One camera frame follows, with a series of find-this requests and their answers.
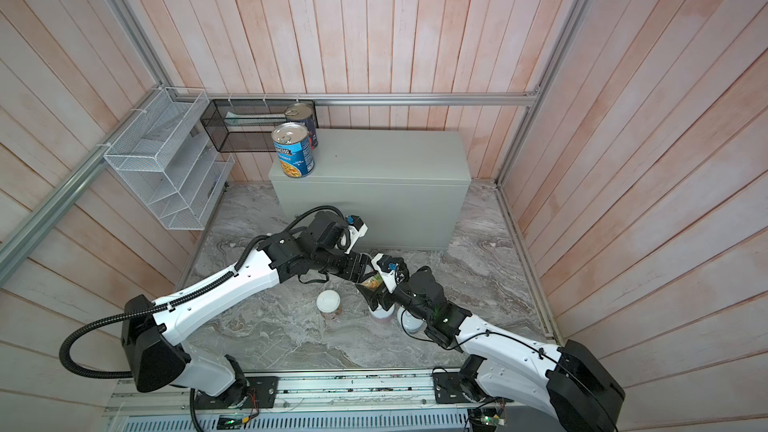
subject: white jar lid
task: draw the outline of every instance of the white jar lid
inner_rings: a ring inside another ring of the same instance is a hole
[[[372,311],[370,308],[368,309],[368,311],[371,313],[373,318],[388,318],[390,315],[395,313],[395,305],[393,304],[389,308],[389,310],[384,309],[384,307],[379,305],[379,307],[377,307],[375,311]]]
[[[317,296],[317,308],[324,314],[335,312],[341,305],[341,297],[336,291],[322,291]]]

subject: soup can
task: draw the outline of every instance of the soup can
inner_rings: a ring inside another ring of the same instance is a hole
[[[305,103],[295,103],[286,109],[285,115],[287,121],[303,124],[310,134],[312,148],[317,147],[317,124],[315,124],[314,109]]]
[[[288,177],[304,177],[315,168],[310,134],[303,124],[286,122],[272,131],[275,152]]]

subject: white wire shelf organizer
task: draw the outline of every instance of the white wire shelf organizer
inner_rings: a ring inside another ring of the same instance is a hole
[[[234,165],[193,128],[208,106],[173,101],[162,89],[104,154],[137,197],[168,229],[202,230]]]

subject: wooden plank wall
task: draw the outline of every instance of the wooden plank wall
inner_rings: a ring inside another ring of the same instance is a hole
[[[573,0],[128,0],[178,86],[210,92],[524,92]],[[322,127],[458,130],[472,175],[494,178],[514,106],[321,107]],[[273,157],[237,155],[267,180]]]
[[[503,186],[622,430],[768,427],[766,2],[596,0]]]
[[[105,0],[0,0],[0,241],[154,86]],[[169,234],[104,172],[0,290],[4,429],[88,430],[114,388],[58,362],[64,338],[171,292],[194,236]],[[113,325],[74,358],[126,370]]]

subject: gray box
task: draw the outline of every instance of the gray box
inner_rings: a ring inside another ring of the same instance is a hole
[[[446,250],[471,177],[458,132],[317,131],[315,168],[302,178],[275,160],[270,180],[286,218],[331,205],[362,217],[363,248]]]

